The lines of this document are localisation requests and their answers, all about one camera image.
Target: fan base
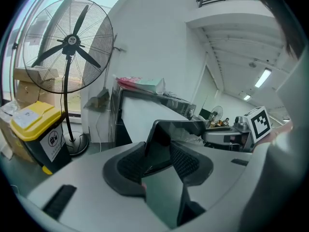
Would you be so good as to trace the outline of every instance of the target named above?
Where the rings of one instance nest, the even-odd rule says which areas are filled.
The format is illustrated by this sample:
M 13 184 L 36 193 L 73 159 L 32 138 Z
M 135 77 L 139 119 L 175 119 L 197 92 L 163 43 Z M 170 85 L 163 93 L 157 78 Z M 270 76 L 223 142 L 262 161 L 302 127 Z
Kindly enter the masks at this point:
M 82 134 L 80 132 L 72 132 L 73 137 L 75 138 L 74 142 L 71 142 L 70 135 L 67 133 L 64 135 L 64 139 L 66 140 L 66 144 L 68 147 L 69 154 L 71 156 L 77 156 L 83 153 L 89 145 L 89 139 L 87 135 Z

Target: ceiling light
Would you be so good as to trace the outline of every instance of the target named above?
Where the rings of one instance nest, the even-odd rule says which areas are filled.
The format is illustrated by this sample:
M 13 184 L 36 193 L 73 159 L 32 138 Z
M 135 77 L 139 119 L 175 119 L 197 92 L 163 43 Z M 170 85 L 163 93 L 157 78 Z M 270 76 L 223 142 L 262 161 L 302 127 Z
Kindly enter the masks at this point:
M 251 98 L 251 96 L 250 95 L 247 95 L 245 98 L 243 98 L 245 101 L 246 100 L 248 100 L 248 99 L 250 99 Z
M 291 119 L 288 116 L 283 116 L 283 121 L 284 122 L 289 122 Z
M 260 77 L 260 79 L 257 81 L 257 83 L 255 84 L 256 87 L 260 87 L 262 86 L 262 84 L 266 81 L 266 79 L 270 76 L 271 74 L 271 70 L 265 68 L 264 73 L 262 74 L 262 76 Z

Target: standing fan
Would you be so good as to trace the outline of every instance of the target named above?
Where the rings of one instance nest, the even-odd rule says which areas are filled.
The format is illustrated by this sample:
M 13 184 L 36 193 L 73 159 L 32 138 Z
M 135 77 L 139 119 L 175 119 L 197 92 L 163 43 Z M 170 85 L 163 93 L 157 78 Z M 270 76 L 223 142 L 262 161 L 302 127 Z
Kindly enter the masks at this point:
M 222 118 L 223 108 L 221 106 L 216 106 L 211 113 L 214 115 L 214 122 L 218 122 Z
M 113 30 L 107 14 L 90 0 L 57 1 L 34 19 L 23 49 L 30 79 L 43 90 L 64 95 L 66 144 L 71 155 L 83 152 L 89 140 L 71 130 L 68 93 L 94 82 L 109 63 Z

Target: hair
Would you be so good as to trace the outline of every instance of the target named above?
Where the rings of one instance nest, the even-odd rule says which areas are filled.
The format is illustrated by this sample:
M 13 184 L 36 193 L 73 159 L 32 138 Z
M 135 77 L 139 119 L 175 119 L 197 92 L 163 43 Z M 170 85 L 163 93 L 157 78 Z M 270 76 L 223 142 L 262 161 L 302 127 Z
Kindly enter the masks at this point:
M 287 53 L 299 59 L 305 48 L 305 42 L 300 32 L 300 26 L 284 0 L 261 0 L 261 2 L 272 12 L 281 27 Z

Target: sticker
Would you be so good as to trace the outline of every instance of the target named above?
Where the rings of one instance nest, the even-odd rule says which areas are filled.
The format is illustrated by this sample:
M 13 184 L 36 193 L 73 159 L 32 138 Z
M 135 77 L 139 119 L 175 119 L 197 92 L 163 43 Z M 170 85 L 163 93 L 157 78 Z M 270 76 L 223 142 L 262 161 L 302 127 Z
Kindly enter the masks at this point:
M 68 43 L 69 43 L 70 45 L 75 44 L 75 43 L 76 43 L 76 37 L 74 37 L 74 36 L 69 37 Z
M 43 147 L 46 155 L 49 160 L 53 162 L 56 158 L 57 154 L 61 150 L 64 145 L 65 140 L 62 133 L 61 125 L 57 126 L 57 128 L 52 129 L 43 139 L 40 141 L 40 144 Z
M 25 129 L 36 121 L 40 115 L 30 109 L 24 109 L 13 117 L 13 120 L 21 128 Z
M 259 140 L 264 134 L 270 130 L 269 121 L 265 111 L 261 111 L 258 115 L 251 119 L 254 134 L 257 140 Z

